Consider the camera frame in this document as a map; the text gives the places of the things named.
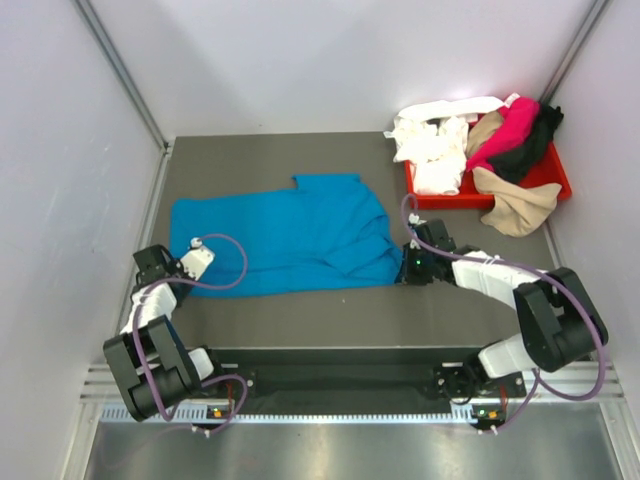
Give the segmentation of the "blue t shirt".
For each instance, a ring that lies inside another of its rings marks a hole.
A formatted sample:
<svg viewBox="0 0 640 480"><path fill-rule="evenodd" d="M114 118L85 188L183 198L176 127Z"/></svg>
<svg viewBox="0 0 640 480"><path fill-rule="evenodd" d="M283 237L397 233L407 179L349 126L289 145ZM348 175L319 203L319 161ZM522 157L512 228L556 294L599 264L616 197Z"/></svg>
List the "blue t shirt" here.
<svg viewBox="0 0 640 480"><path fill-rule="evenodd" d="M354 173L298 174L289 189L177 200L169 250L214 252L193 295L242 298L389 286L402 263L390 220Z"/></svg>

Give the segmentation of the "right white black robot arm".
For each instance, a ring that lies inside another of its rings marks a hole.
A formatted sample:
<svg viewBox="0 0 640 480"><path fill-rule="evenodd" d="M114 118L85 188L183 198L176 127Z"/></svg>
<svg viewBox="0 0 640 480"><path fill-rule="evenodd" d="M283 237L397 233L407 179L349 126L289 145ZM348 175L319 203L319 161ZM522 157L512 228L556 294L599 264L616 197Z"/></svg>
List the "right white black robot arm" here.
<svg viewBox="0 0 640 480"><path fill-rule="evenodd" d="M504 378L535 369L556 372L591 353L602 356L608 331L579 276L514 264L471 247L456 246L441 220L412 214L396 278L406 285L435 281L475 291L514 310L518 334L489 344L464 360L469 388L487 396Z"/></svg>

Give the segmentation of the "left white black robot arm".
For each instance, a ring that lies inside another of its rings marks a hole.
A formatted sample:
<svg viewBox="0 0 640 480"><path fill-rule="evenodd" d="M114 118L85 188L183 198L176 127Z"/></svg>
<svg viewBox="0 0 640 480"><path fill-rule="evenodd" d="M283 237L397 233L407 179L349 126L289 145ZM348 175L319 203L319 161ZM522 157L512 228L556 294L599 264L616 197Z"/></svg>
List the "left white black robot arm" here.
<svg viewBox="0 0 640 480"><path fill-rule="evenodd" d="M193 286L214 260L199 240L181 258L162 245L133 254L137 272L131 311L120 333L103 344L103 353L129 414L141 422L199 391L216 396L227 374L206 348L187 349L171 323Z"/></svg>

